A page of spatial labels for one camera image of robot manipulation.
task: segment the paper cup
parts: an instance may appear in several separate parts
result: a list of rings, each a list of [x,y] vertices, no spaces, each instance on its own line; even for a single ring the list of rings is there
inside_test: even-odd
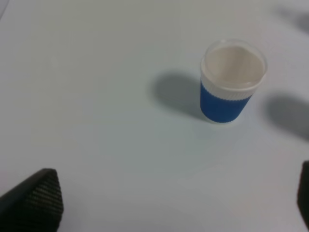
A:
[[[235,120],[265,77],[267,62],[255,47],[241,40],[221,40],[201,62],[200,107],[211,121]]]

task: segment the white surface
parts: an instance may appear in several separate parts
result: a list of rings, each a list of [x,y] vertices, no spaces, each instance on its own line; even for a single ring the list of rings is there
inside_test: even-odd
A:
[[[306,231],[296,192],[309,143],[273,125],[266,105],[279,92],[309,102],[309,33],[276,7],[301,16],[309,1],[10,1],[0,21],[0,193],[53,167],[60,232]],[[198,84],[200,60],[221,38],[268,59],[241,117],[213,125],[160,103],[159,76],[186,72]]]

